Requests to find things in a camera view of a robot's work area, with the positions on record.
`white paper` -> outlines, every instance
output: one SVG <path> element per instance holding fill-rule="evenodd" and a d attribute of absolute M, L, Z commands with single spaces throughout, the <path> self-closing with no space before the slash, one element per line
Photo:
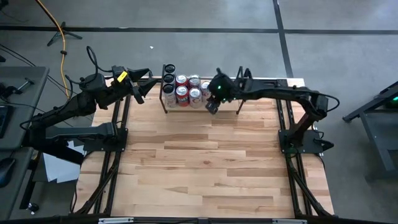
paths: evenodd
<path fill-rule="evenodd" d="M 73 141 L 68 142 L 68 147 L 83 154 L 83 146 L 75 147 Z M 44 154 L 44 163 L 49 181 L 56 179 L 57 183 L 62 183 L 79 178 L 80 166 L 78 164 L 48 154 Z"/>

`can holder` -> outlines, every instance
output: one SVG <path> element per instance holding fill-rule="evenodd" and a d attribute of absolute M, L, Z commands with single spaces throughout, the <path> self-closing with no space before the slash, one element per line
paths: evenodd
<path fill-rule="evenodd" d="M 181 107 L 179 105 L 177 105 L 174 108 L 168 107 L 165 104 L 165 101 L 163 99 L 163 85 L 164 85 L 164 75 L 165 75 L 165 64 L 163 64 L 163 68 L 162 68 L 162 77 L 160 79 L 160 93 L 159 93 L 159 100 L 160 103 L 162 104 L 164 113 L 168 113 L 168 112 L 208 112 L 207 109 L 205 108 L 205 103 L 203 102 L 203 105 L 199 108 L 192 108 L 191 106 L 184 106 Z M 236 75 L 236 78 L 244 78 L 244 77 L 252 77 L 250 69 L 245 69 L 244 73 L 243 73 L 243 67 L 240 66 L 239 70 L 238 70 L 238 74 Z M 203 81 L 211 81 L 213 79 L 213 77 L 200 77 L 201 82 Z M 245 101 L 244 100 L 234 100 L 230 103 L 223 103 L 220 105 L 218 112 L 232 112 L 234 111 L 236 114 L 239 114 L 239 112 L 241 111 L 241 108 L 243 106 L 243 103 Z"/>

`computer mouse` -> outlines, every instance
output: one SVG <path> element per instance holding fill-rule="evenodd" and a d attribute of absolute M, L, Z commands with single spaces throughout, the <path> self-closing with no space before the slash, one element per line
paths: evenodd
<path fill-rule="evenodd" d="M 10 182 L 15 161 L 13 158 L 0 160 L 0 187 L 5 187 Z"/>

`yellow tag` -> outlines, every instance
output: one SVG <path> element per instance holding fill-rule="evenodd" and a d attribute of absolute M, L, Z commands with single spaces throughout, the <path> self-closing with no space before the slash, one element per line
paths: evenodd
<path fill-rule="evenodd" d="M 122 82 L 126 76 L 127 76 L 127 72 L 123 71 L 122 74 L 120 74 L 120 76 L 118 77 L 118 81 Z"/>

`tripod stand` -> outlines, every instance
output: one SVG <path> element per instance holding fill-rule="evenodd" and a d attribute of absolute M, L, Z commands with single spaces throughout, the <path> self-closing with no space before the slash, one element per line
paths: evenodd
<path fill-rule="evenodd" d="M 36 3 L 43 9 L 45 14 L 51 19 L 52 23 L 57 26 L 57 23 L 55 22 L 55 19 L 51 16 L 51 14 L 48 12 L 48 10 L 38 1 L 36 0 Z M 72 37 L 76 37 L 77 39 L 81 40 L 83 37 L 76 35 L 72 32 L 64 30 L 64 28 L 67 26 L 66 22 L 62 22 L 60 25 L 60 28 L 65 35 L 71 35 Z M 47 46 L 50 47 L 59 37 L 61 36 L 60 31 L 58 30 L 55 35 L 51 38 L 51 40 L 48 42 Z"/>

